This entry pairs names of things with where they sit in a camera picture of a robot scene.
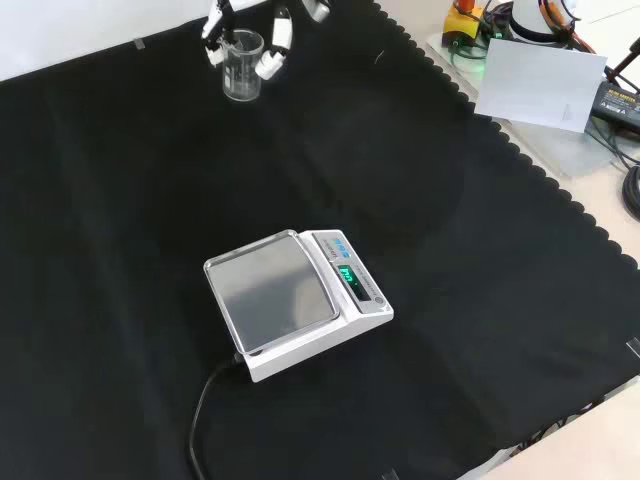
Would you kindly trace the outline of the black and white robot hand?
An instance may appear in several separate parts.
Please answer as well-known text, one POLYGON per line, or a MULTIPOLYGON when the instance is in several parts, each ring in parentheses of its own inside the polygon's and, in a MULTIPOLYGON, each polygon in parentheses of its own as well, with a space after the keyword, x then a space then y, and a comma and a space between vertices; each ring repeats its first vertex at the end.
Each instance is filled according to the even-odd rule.
MULTIPOLYGON (((234 18, 238 12, 261 5, 261 0, 213 1, 207 20, 203 26, 201 39, 206 55, 212 66, 223 62, 220 43, 231 42, 234 18)), ((302 1, 309 17, 317 23, 322 22, 330 13, 330 1, 302 1)), ((256 74, 265 81, 270 80, 283 66, 293 41, 293 20, 284 6, 276 8, 272 29, 271 47, 264 52, 255 67, 256 74)))

